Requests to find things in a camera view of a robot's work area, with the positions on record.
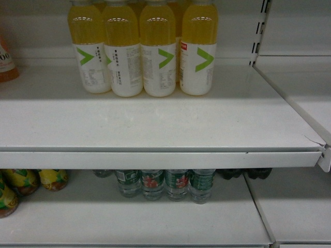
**yellow liquid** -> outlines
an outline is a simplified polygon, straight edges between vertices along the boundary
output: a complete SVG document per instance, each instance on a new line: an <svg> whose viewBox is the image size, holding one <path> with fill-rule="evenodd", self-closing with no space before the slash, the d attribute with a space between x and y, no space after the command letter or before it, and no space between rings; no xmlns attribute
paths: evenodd
<svg viewBox="0 0 331 248"><path fill-rule="evenodd" d="M105 40L100 11L94 6L72 6L68 24L74 44L97 44Z"/></svg>
<svg viewBox="0 0 331 248"><path fill-rule="evenodd" d="M170 45L176 42L175 16L168 5L147 5L140 15L142 45Z"/></svg>
<svg viewBox="0 0 331 248"><path fill-rule="evenodd" d="M182 41L192 44L215 44L218 13L214 5L191 4L183 17Z"/></svg>
<svg viewBox="0 0 331 248"><path fill-rule="evenodd" d="M182 36L182 23L183 23L183 11L178 2L169 2L168 6L171 8L175 15L176 20L176 37Z"/></svg>
<svg viewBox="0 0 331 248"><path fill-rule="evenodd" d="M136 14L128 6L107 6L103 13L106 27L106 45L124 47L139 43Z"/></svg>
<svg viewBox="0 0 331 248"><path fill-rule="evenodd" d="M191 0L182 0L182 8L183 11L186 11L187 8L191 5L192 1Z"/></svg>
<svg viewBox="0 0 331 248"><path fill-rule="evenodd" d="M133 10L133 12L136 14L137 19L139 20L141 11L143 11L143 3L142 2L136 2L136 3L128 3L130 8Z"/></svg>
<svg viewBox="0 0 331 248"><path fill-rule="evenodd" d="M107 6L107 3L94 3L93 4L97 9L102 13L104 8Z"/></svg>

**green chevron logo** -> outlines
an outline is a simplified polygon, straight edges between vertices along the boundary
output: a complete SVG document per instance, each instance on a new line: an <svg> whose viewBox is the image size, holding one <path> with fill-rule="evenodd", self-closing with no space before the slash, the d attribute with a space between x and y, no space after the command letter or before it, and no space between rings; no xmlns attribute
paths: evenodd
<svg viewBox="0 0 331 248"><path fill-rule="evenodd" d="M159 55L162 55L162 56L166 57L166 59L159 64L159 69L166 66L173 59L173 57L175 56L175 55L173 55L171 53L168 53L168 52L166 52L162 49L159 49Z"/></svg>
<svg viewBox="0 0 331 248"><path fill-rule="evenodd" d="M214 61L214 57L212 57L209 53L203 51L201 48L198 48L198 55L200 57L203 57L206 61L204 63L197 65L195 67L195 72L205 69L207 66L209 66Z"/></svg>
<svg viewBox="0 0 331 248"><path fill-rule="evenodd" d="M110 60L110 58L108 58L108 56L106 57L107 57L107 65L109 65L112 61Z"/></svg>
<svg viewBox="0 0 331 248"><path fill-rule="evenodd" d="M84 58L80 61L81 66L84 65L84 64L86 64L87 62L89 62L91 59L94 58L94 56L92 56L92 55L90 55L90 54L84 52L83 50L81 50L81 49L79 49L79 48L77 48L77 52L78 52L79 54L81 54L81 55L84 56Z"/></svg>

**green leaf graphic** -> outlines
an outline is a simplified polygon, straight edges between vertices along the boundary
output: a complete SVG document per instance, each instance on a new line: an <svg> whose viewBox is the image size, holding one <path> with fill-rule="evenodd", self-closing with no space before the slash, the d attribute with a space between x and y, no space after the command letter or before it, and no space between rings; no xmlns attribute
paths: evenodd
<svg viewBox="0 0 331 248"><path fill-rule="evenodd" d="M209 66L214 61L214 57L212 57L209 53L203 51L201 48L198 48L198 55L200 57L203 57L206 61L204 63L197 65L195 67L195 72L205 69L207 66Z"/></svg>
<svg viewBox="0 0 331 248"><path fill-rule="evenodd" d="M159 69L166 66L173 59L173 57L175 56L175 55L173 55L171 53L168 53L168 52L166 52L162 49L159 49L159 54L166 57L166 59L159 64Z"/></svg>
<svg viewBox="0 0 331 248"><path fill-rule="evenodd" d="M16 174L19 174L19 175L21 175L23 177L26 177L27 176L27 170L25 170L25 169L16 169L15 170L15 173Z"/></svg>
<svg viewBox="0 0 331 248"><path fill-rule="evenodd" d="M77 48L77 51L84 56L84 58L80 61L81 62L81 66L86 64L87 62L89 62L91 59L94 58L94 56L88 54L88 53L85 53L83 50Z"/></svg>
<svg viewBox="0 0 331 248"><path fill-rule="evenodd" d="M107 57L107 65L109 65L112 61L110 60L110 58L108 58L108 56L106 57Z"/></svg>

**water bottle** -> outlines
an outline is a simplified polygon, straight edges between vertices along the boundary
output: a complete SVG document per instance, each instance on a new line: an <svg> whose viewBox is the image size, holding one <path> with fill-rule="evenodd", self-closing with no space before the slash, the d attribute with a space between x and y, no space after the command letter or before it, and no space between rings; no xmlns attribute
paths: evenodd
<svg viewBox="0 0 331 248"><path fill-rule="evenodd" d="M197 204L204 204L211 196L215 169L193 169L190 172L189 192Z"/></svg>
<svg viewBox="0 0 331 248"><path fill-rule="evenodd" d="M92 172L100 178L108 177L112 174L111 169L93 169Z"/></svg>
<svg viewBox="0 0 331 248"><path fill-rule="evenodd" d="M162 196L164 174L162 169L140 170L143 195L147 200L158 200Z"/></svg>
<svg viewBox="0 0 331 248"><path fill-rule="evenodd" d="M242 174L242 169L218 169L217 172L222 178L230 180L231 178L238 178Z"/></svg>
<svg viewBox="0 0 331 248"><path fill-rule="evenodd" d="M137 169L117 169L115 171L118 189L122 196L132 198L140 192L140 175Z"/></svg>
<svg viewBox="0 0 331 248"><path fill-rule="evenodd" d="M164 174L164 187L170 200L183 199L187 193L188 169L167 169Z"/></svg>
<svg viewBox="0 0 331 248"><path fill-rule="evenodd" d="M246 169L247 175L251 179L266 179L272 171L272 168L249 168Z"/></svg>

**orange bottle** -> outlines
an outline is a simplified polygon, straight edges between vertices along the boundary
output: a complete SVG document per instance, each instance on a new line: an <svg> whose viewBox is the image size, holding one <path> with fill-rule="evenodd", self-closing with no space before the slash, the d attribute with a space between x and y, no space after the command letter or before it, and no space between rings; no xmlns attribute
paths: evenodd
<svg viewBox="0 0 331 248"><path fill-rule="evenodd" d="M0 83L13 80L19 76L19 71L15 66L8 48L0 36Z"/></svg>

